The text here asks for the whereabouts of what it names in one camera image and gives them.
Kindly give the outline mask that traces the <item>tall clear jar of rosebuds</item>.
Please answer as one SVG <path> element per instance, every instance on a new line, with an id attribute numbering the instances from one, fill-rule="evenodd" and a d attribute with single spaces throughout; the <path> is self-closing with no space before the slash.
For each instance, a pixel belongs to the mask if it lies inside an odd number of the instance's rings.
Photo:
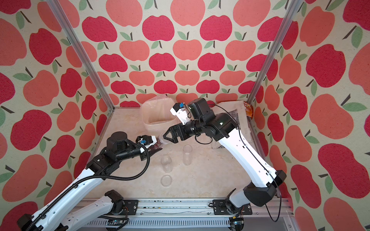
<path id="1" fill-rule="evenodd" d="M 187 144 L 183 148 L 183 163 L 186 166 L 192 163 L 192 146 Z"/>

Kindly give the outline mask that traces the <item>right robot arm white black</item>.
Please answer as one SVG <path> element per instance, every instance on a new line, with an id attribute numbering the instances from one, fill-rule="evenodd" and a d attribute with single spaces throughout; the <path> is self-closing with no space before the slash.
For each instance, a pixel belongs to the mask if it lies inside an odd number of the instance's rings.
<path id="1" fill-rule="evenodd" d="M 249 175 L 251 181 L 247 186 L 233 190 L 226 197 L 229 214 L 240 214 L 248 204 L 266 206 L 280 192 L 279 186 L 286 179 L 286 173 L 264 161 L 246 141 L 236 119 L 228 111 L 215 114 L 205 99 L 198 98 L 188 105 L 176 103 L 170 112 L 181 122 L 169 127 L 164 139 L 178 143 L 205 134 L 226 148 Z"/>

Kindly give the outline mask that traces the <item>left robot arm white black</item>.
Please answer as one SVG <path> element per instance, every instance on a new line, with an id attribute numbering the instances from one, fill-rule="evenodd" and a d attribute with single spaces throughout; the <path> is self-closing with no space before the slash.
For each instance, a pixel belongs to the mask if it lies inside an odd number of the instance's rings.
<path id="1" fill-rule="evenodd" d="M 103 197 L 72 212 L 72 209 L 96 186 L 103 181 L 133 181 L 141 177 L 149 167 L 152 155 L 158 149 L 152 149 L 157 143 L 155 136 L 138 136 L 136 141 L 128 139 L 125 132 L 113 133 L 107 145 L 95 156 L 81 174 L 55 199 L 34 214 L 24 214 L 17 226 L 22 231 L 75 231 L 91 220 L 108 213 L 120 214 L 126 209 L 123 197 L 115 190 L 110 190 Z M 140 157 L 146 160 L 144 169 L 131 177 L 113 176 L 124 160 Z"/>

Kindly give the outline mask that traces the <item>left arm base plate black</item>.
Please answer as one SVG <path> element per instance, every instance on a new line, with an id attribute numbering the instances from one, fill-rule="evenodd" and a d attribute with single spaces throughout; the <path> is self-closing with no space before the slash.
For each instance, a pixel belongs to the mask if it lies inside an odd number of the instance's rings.
<path id="1" fill-rule="evenodd" d="M 137 209 L 138 209 L 138 200 L 120 200 L 118 202 L 117 208 L 115 209 L 115 212 L 113 214 L 115 215 L 125 215 L 125 216 L 131 216 L 136 215 Z"/>

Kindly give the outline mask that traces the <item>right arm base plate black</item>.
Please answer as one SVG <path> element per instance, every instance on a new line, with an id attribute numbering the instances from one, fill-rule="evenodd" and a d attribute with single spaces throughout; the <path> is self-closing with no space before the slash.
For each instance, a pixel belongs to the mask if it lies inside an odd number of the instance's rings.
<path id="1" fill-rule="evenodd" d="M 252 215 L 250 204 L 246 204 L 240 208 L 237 208 L 230 202 L 227 202 L 225 199 L 215 199 L 209 203 L 208 206 L 214 210 L 215 215 Z"/>

